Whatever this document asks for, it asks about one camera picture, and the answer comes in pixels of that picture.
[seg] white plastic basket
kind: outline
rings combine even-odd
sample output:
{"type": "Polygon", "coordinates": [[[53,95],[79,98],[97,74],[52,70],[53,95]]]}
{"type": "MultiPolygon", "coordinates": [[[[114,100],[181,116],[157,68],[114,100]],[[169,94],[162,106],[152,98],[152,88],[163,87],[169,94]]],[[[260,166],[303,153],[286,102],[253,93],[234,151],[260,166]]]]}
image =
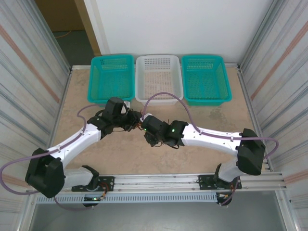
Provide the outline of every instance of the white plastic basket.
{"type": "MultiPolygon", "coordinates": [[[[136,61],[136,100],[143,105],[159,92],[169,92],[183,99],[183,83],[180,61],[175,55],[147,55],[136,61]]],[[[158,95],[149,105],[173,105],[176,99],[158,95]]]]}

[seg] plastic basket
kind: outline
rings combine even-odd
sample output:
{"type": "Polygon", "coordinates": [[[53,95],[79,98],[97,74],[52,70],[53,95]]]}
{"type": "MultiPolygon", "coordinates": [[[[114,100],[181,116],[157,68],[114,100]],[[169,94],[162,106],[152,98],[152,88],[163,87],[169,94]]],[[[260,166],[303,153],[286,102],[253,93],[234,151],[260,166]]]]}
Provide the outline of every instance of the plastic basket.
{"type": "Polygon", "coordinates": [[[88,101],[106,103],[111,97],[132,100],[135,96],[134,74],[132,55],[105,55],[93,58],[88,101]]]}
{"type": "MultiPolygon", "coordinates": [[[[136,100],[143,105],[156,93],[169,92],[183,99],[180,62],[174,55],[147,55],[136,61],[136,100]]],[[[158,95],[149,105],[173,105],[176,99],[158,95]]]]}
{"type": "Polygon", "coordinates": [[[223,58],[217,55],[182,57],[184,98],[188,105],[218,106],[232,99],[223,58]]]}

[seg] marble-patterned floor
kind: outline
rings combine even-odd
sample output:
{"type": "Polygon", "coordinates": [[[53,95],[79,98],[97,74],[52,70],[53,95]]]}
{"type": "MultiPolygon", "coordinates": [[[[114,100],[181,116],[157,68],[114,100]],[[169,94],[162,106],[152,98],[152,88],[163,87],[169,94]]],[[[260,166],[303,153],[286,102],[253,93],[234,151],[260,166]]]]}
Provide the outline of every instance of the marble-patterned floor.
{"type": "MultiPolygon", "coordinates": [[[[246,107],[242,88],[235,68],[227,68],[233,94],[232,101],[219,107],[189,106],[199,127],[226,132],[253,129],[246,107]]],[[[73,71],[64,108],[60,118],[54,144],[58,144],[82,127],[77,111],[88,105],[89,70],[73,71]]],[[[141,110],[143,105],[136,100],[131,108],[141,110]]],[[[82,113],[86,119],[94,116],[99,107],[91,107],[82,113]]],[[[183,120],[189,122],[180,103],[174,106],[150,106],[147,109],[160,120],[183,120]]],[[[172,174],[210,173],[217,165],[228,161],[231,155],[202,147],[180,147],[174,150],[166,145],[151,147],[143,137],[144,132],[114,132],[79,154],[68,168],[89,165],[100,174],[172,174]]]]}

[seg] teal plastic basket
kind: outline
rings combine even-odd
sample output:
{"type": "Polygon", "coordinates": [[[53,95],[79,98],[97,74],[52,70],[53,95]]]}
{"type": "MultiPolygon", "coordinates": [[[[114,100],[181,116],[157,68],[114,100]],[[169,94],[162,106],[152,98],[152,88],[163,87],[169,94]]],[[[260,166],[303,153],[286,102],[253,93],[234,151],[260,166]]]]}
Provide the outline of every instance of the teal plastic basket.
{"type": "Polygon", "coordinates": [[[135,97],[134,58],[129,54],[105,55],[91,61],[88,101],[107,103],[111,97],[135,97]]]}
{"type": "Polygon", "coordinates": [[[188,105],[219,106],[232,99],[226,66],[221,56],[182,57],[184,98],[188,105]]]}

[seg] corrugated metal wall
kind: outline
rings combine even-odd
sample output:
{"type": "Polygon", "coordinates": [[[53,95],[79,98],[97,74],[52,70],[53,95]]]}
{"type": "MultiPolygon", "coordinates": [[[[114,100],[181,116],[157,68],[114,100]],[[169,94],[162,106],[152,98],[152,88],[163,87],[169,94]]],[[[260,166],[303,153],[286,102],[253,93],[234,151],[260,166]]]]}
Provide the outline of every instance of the corrugated metal wall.
{"type": "MultiPolygon", "coordinates": [[[[0,166],[49,145],[69,77],[45,21],[31,0],[0,1],[0,166]]],[[[5,170],[25,190],[28,163],[5,170]]],[[[25,196],[0,187],[0,230],[15,230],[25,196]]]]}
{"type": "Polygon", "coordinates": [[[263,135],[280,143],[272,167],[308,230],[308,1],[276,1],[263,24],[242,74],[263,135]]]}

